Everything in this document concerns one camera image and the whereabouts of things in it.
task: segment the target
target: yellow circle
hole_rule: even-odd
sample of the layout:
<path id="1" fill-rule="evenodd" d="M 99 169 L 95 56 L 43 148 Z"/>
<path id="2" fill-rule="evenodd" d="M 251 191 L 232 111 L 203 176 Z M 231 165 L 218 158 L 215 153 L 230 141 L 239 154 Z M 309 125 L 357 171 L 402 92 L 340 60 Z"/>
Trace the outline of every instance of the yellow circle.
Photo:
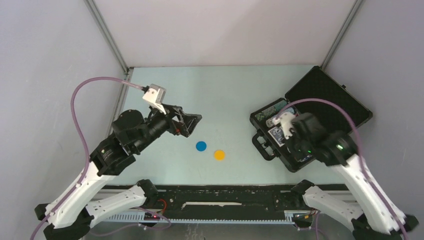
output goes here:
<path id="1" fill-rule="evenodd" d="M 213 156 L 216 160 L 222 161 L 225 158 L 225 152 L 223 150 L 216 150 Z"/>

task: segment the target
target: blue circle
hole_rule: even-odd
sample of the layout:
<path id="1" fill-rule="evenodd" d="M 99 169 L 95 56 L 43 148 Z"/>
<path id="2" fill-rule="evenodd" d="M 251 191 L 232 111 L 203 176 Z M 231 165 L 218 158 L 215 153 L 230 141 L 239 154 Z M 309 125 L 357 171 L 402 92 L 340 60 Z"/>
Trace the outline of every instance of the blue circle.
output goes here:
<path id="1" fill-rule="evenodd" d="M 205 150 L 206 150 L 206 142 L 204 142 L 204 141 L 199 141 L 199 142 L 196 144 L 196 149 L 197 149 L 199 152 L 203 152 L 203 151 L 205 151 Z"/>

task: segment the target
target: metal frame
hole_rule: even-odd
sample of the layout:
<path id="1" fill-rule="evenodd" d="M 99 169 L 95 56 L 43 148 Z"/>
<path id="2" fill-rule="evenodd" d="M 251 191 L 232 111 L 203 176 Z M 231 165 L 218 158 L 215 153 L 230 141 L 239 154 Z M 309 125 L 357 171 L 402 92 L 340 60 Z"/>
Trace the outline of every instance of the metal frame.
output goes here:
<path id="1" fill-rule="evenodd" d="M 213 192 L 214 194 L 216 194 L 216 196 L 214 195 L 211 198 L 209 198 L 208 196 L 204 196 L 203 198 L 207 198 L 210 199 L 212 202 L 210 203 L 216 203 L 216 204 L 220 204 L 221 199 L 222 198 L 228 198 L 228 199 L 234 199 L 235 195 L 233 194 L 242 194 L 242 193 L 235 193 L 235 192 L 247 192 L 248 194 L 250 193 L 254 193 L 256 191 L 258 192 L 263 192 L 263 191 L 274 191 L 278 192 L 280 194 L 285 194 L 285 193 L 289 193 L 290 189 L 293 188 L 295 185 L 293 184 L 277 184 L 277 185 L 263 185 L 263 186 L 243 186 L 243 185 L 156 185 L 156 188 L 159 192 L 159 195 L 161 196 L 162 199 L 164 199 L 165 201 L 168 202 L 168 207 L 171 208 L 171 210 L 168 211 L 178 211 L 178 209 L 180 209 L 180 205 L 181 202 L 176 203 L 176 199 L 181 199 L 181 196 L 185 196 L 183 197 L 183 199 L 185 199 L 184 201 L 195 201 L 195 202 L 202 202 L 201 199 L 199 198 L 200 195 L 204 195 L 205 192 L 209 191 L 209 192 Z M 342 203 L 345 204 L 349 204 L 352 205 L 352 207 L 355 208 L 359 208 L 358 202 L 356 201 L 356 199 L 354 198 L 354 196 L 352 195 L 352 193 L 346 188 L 346 186 L 344 186 L 343 184 L 324 184 L 324 185 L 319 185 L 322 189 L 321 190 L 322 193 L 326 194 L 327 196 L 331 196 L 333 199 L 341 201 Z M 99 192 L 97 192 L 97 194 L 92 198 L 92 201 L 102 201 L 103 199 L 106 198 L 110 198 L 111 196 L 115 196 L 116 194 L 120 194 L 123 193 L 124 191 L 126 191 L 126 189 L 128 189 L 129 187 L 131 187 L 131 185 L 106 185 L 102 190 L 100 190 Z M 238 195 L 238 199 L 239 201 L 244 201 L 243 198 L 241 197 L 242 195 Z M 202 218 L 202 217 L 197 217 L 195 219 L 191 219 L 191 218 L 173 218 L 172 216 L 175 216 L 175 213 L 171 213 L 170 216 L 168 217 L 172 223 L 177 224 L 177 223 L 182 223 L 182 224 L 189 224 L 189 223 L 194 223 L 194 224 L 280 224 L 280 225 L 284 225 L 284 224 L 293 224 L 292 221 L 292 217 L 295 214 L 307 214 L 310 213 L 311 210 L 310 209 L 305 209 L 304 207 L 298 206 L 298 209 L 296 209 L 296 204 L 294 202 L 291 202 L 289 198 L 280 198 L 278 196 L 271 196 L 271 198 L 269 199 L 269 201 L 271 202 L 271 205 L 275 204 L 275 208 L 278 209 L 278 213 L 281 214 L 281 211 L 284 212 L 284 218 L 278 219 L 276 220 L 276 218 L 270 218 L 270 219 L 266 219 L 263 218 L 264 216 L 259 214 L 256 210 L 252 210 L 251 212 L 251 218 L 252 219 L 245 219 L 245 220 L 219 220 L 219 219 L 210 219 L 210 217 L 206 217 L 206 218 Z M 256 202 L 256 206 L 261 206 L 263 208 L 265 208 L 267 206 L 268 200 L 264 199 L 263 196 L 258 197 L 258 200 Z M 161 207 L 161 203 L 159 204 L 155 204 L 151 206 L 151 211 L 159 211 L 162 207 Z M 109 217 L 108 219 L 105 219 L 104 222 L 115 222 L 115 223 L 152 223 L 152 222 L 156 222 L 156 221 L 152 221 L 152 220 L 144 220 L 144 216 L 145 213 L 144 212 L 140 212 L 138 210 L 135 209 L 128 209 L 126 211 L 123 211 L 121 213 L 117 213 L 116 215 L 113 215 L 111 217 Z"/>
<path id="2" fill-rule="evenodd" d="M 332 43 L 330 49 L 328 50 L 327 55 L 324 58 L 324 61 L 321 64 L 321 68 L 323 71 L 326 70 L 327 66 L 329 65 L 331 59 L 333 58 L 334 54 L 336 53 L 337 49 L 339 48 L 340 43 L 343 40 L 343 37 L 346 35 L 346 32 L 348 31 L 349 27 L 352 25 L 352 22 L 359 12 L 359 9 L 361 8 L 362 4 L 365 2 L 365 0 L 356 0 L 353 4 L 352 8 L 350 9 L 349 14 L 347 15 L 346 19 L 343 22 L 343 25 L 341 26 L 340 30 L 338 31 L 337 36 L 335 37 L 334 42 Z"/>
<path id="3" fill-rule="evenodd" d="M 95 22 L 98 25 L 98 28 L 100 29 L 100 32 L 103 34 L 107 44 L 109 45 L 110 49 L 112 50 L 113 54 L 115 55 L 116 59 L 119 62 L 119 65 L 123 69 L 124 73 L 128 73 L 128 65 L 125 63 L 125 60 L 121 54 L 121 52 L 118 49 L 117 44 L 114 41 L 114 38 L 112 37 L 111 32 L 108 29 L 108 26 L 105 23 L 105 20 L 103 19 L 99 8 L 97 7 L 95 0 L 84 0 L 85 4 L 87 5 L 88 10 L 92 14 Z"/>

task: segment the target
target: robotic arm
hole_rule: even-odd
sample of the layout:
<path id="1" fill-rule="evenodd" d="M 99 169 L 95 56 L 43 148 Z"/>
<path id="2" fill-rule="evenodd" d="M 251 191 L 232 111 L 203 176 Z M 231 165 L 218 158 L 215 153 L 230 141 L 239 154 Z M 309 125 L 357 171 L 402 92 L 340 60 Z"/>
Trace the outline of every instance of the robotic arm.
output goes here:
<path id="1" fill-rule="evenodd" d="M 284 112 L 275 118 L 273 123 L 282 129 L 287 149 L 296 159 L 313 155 L 331 168 L 344 180 L 360 207 L 335 199 L 313 183 L 304 180 L 296 185 L 292 192 L 299 194 L 306 205 L 345 225 L 353 232 L 355 239 L 401 240 L 400 227 L 373 190 L 369 182 L 372 181 L 388 200 L 407 232 L 418 225 L 414 216 L 405 215 L 389 200 L 366 165 L 367 177 L 364 175 L 357 145 L 349 135 L 341 131 L 328 133 L 310 113 L 295 116 Z"/>
<path id="2" fill-rule="evenodd" d="M 49 226 L 44 229 L 47 240 L 78 240 L 91 228 L 117 213 L 157 201 L 157 190 L 150 180 L 144 179 L 125 192 L 109 198 L 90 201 L 106 184 L 136 161 L 139 155 L 163 133 L 188 137 L 202 119 L 199 114 L 186 114 L 180 106 L 162 104 L 166 90 L 150 85 L 143 99 L 150 105 L 147 118 L 137 110 L 124 111 L 112 123 L 112 134 L 100 142 L 90 155 L 88 171 L 81 183 L 82 172 L 54 202 L 39 204 L 36 215 L 42 220 L 47 214 Z M 63 204 L 51 212 L 56 204 L 75 187 Z"/>

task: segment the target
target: white bracket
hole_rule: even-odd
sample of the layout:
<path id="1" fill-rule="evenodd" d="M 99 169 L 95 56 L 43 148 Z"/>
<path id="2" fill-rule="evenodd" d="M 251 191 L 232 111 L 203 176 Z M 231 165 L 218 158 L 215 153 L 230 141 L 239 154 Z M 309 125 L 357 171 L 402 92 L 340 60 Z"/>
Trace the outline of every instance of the white bracket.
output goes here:
<path id="1" fill-rule="evenodd" d="M 114 196 L 102 200 L 90 201 L 85 207 L 88 214 L 94 217 L 91 220 L 90 228 L 93 228 L 98 223 L 115 214 L 131 208 L 140 207 L 145 201 L 145 192 L 137 185 Z"/>
<path id="2" fill-rule="evenodd" d="M 158 109 L 163 114 L 167 114 L 164 106 L 162 106 L 162 100 L 165 97 L 167 90 L 161 86 L 151 84 L 147 92 L 143 95 L 143 99 L 148 102 L 148 104 L 155 109 Z"/>
<path id="3" fill-rule="evenodd" d="M 354 230 L 352 219 L 358 219 L 364 213 L 360 207 L 336 199 L 317 186 L 308 188 L 303 200 L 309 207 L 320 210 L 351 231 Z"/>

